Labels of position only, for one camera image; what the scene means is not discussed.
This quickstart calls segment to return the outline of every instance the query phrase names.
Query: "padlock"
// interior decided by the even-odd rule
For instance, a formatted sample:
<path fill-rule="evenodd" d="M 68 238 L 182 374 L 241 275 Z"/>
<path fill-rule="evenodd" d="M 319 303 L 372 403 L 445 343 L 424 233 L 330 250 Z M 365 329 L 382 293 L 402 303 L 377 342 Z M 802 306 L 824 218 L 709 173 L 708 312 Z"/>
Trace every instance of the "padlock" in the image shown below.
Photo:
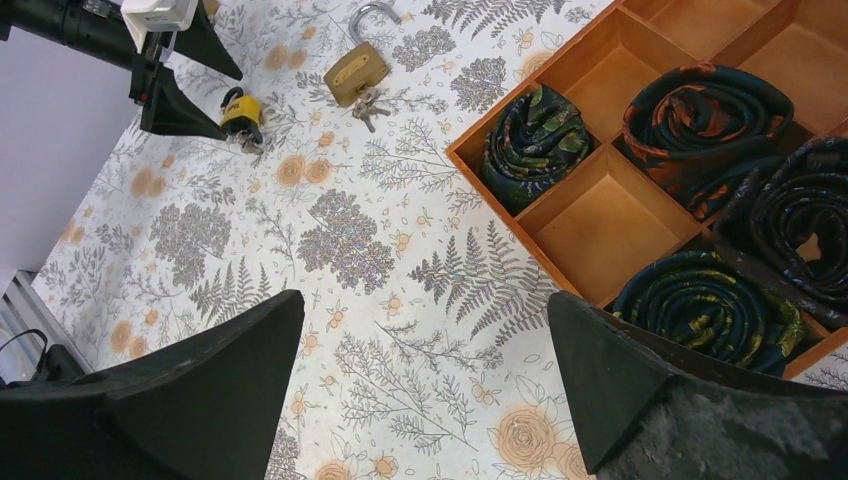
<path fill-rule="evenodd" d="M 400 16 L 383 2 L 363 5 L 350 19 L 348 33 L 356 47 L 336 62 L 324 75 L 324 83 L 340 107 L 349 107 L 368 87 L 376 86 L 389 74 L 389 66 L 380 58 L 374 45 L 364 42 L 359 35 L 359 21 L 369 11 L 385 12 L 394 23 L 400 24 Z"/>

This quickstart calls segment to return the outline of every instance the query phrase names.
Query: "rolled tie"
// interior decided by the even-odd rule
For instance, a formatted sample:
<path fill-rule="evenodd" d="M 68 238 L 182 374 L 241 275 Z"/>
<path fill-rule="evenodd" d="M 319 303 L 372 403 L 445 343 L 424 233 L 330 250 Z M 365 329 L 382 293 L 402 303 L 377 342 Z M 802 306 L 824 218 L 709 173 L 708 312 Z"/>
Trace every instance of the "rolled tie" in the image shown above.
<path fill-rule="evenodd" d="M 624 114 L 625 155 L 698 221 L 720 210 L 753 168 L 775 171 L 789 98 L 750 73 L 720 65 L 676 68 Z"/>
<path fill-rule="evenodd" d="M 830 329 L 848 327 L 848 139 L 812 141 L 776 173 L 752 172 L 714 229 L 746 277 Z"/>
<path fill-rule="evenodd" d="M 510 103 L 486 137 L 480 180 L 511 215 L 562 180 L 592 148 L 580 111 L 544 85 Z"/>
<path fill-rule="evenodd" d="M 624 287 L 613 313 L 716 360 L 775 376 L 805 332 L 797 308 L 712 251 L 684 251 L 648 266 Z"/>

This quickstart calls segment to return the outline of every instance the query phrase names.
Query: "black cable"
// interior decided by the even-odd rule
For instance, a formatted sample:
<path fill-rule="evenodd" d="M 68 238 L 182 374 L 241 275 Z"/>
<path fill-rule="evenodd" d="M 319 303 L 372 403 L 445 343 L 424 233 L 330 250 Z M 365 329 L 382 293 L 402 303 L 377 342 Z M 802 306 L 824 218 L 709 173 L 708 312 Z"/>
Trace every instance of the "black cable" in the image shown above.
<path fill-rule="evenodd" d="M 6 348 L 6 346 L 9 345 L 10 343 L 12 343 L 15 340 L 23 337 L 24 335 L 29 335 L 29 334 L 37 335 L 41 339 L 41 341 L 44 343 L 44 345 L 41 347 L 41 355 L 38 357 L 38 364 L 35 366 L 35 373 L 32 375 L 32 376 L 36 376 L 39 373 L 41 373 L 41 369 L 44 368 L 44 361 L 47 359 L 47 344 L 48 344 L 47 335 L 45 335 L 44 332 L 42 332 L 41 330 L 39 330 L 37 328 L 30 328 L 29 330 L 24 330 L 23 332 L 15 335 L 14 337 L 7 340 L 6 343 L 4 343 L 3 345 L 0 345 L 0 352 L 2 352 L 3 349 Z"/>

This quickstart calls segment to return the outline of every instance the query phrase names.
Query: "brass padlock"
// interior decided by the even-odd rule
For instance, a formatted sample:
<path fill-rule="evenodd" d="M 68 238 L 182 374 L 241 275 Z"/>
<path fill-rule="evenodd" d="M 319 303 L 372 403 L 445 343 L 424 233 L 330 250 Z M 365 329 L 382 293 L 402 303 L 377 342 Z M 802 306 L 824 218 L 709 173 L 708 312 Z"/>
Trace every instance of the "brass padlock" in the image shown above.
<path fill-rule="evenodd" d="M 383 2 L 363 5 L 350 19 L 348 33 L 356 47 L 336 62 L 324 75 L 324 83 L 340 107 L 349 107 L 368 87 L 376 86 L 389 74 L 389 66 L 380 58 L 374 45 L 362 41 L 359 36 L 359 21 L 371 10 L 385 12 L 393 22 L 400 24 L 400 16 Z"/>

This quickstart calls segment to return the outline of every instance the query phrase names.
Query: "wooden organizer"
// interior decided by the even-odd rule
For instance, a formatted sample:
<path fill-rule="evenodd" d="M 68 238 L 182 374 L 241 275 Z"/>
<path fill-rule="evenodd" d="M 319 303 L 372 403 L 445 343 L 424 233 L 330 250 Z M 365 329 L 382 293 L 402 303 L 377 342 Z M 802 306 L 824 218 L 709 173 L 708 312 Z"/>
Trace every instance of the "wooden organizer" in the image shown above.
<path fill-rule="evenodd" d="M 650 263 L 709 239 L 718 215 L 697 222 L 624 155 L 624 110 L 649 83 L 682 65 L 749 71 L 795 104 L 780 149 L 848 136 L 845 0 L 616 0 L 447 149 L 495 213 L 564 290 L 606 307 Z M 595 150 L 513 217 L 477 176 L 486 136 L 516 97 L 545 84 L 580 109 Z M 794 378 L 848 341 L 806 313 Z"/>

